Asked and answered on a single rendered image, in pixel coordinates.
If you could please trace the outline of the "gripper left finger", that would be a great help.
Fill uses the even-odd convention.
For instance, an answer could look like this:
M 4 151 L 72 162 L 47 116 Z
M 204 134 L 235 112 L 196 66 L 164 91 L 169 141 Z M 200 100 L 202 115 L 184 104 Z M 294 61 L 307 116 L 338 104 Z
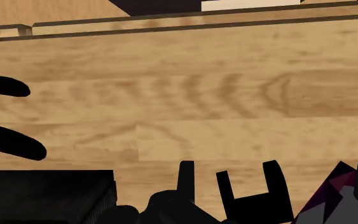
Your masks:
M 195 165 L 182 161 L 179 165 L 177 188 L 154 193 L 143 212 L 129 205 L 105 210 L 98 224 L 220 224 L 195 205 Z

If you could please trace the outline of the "purple grey faceted object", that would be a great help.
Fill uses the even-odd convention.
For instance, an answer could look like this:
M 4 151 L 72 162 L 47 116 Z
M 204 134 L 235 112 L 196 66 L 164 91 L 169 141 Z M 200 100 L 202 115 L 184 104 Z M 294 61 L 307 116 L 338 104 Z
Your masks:
M 291 224 L 358 224 L 356 172 L 339 162 Z

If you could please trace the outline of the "light wooden table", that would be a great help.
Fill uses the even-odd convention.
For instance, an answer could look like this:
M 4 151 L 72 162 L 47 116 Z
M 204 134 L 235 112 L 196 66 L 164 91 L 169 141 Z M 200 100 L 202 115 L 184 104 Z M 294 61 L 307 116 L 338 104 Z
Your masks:
M 0 125 L 42 142 L 0 169 L 113 169 L 139 209 L 195 161 L 196 203 L 266 190 L 277 160 L 295 211 L 339 162 L 358 163 L 358 1 L 0 28 Z

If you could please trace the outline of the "black flat box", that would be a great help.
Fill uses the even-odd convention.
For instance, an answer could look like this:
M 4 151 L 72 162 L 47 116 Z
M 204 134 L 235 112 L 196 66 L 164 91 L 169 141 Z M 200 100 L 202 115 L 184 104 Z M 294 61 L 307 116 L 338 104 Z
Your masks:
M 0 224 L 96 224 L 116 201 L 112 170 L 0 170 Z

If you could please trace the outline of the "black rounded bar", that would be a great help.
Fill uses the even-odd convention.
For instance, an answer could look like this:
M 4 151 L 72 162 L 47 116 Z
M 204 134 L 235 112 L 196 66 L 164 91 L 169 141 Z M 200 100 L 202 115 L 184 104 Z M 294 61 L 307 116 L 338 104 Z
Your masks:
M 0 76 L 0 95 L 27 97 L 30 94 L 30 88 L 24 82 L 14 78 Z
M 4 127 L 0 127 L 0 152 L 37 161 L 47 155 L 46 148 L 36 139 Z

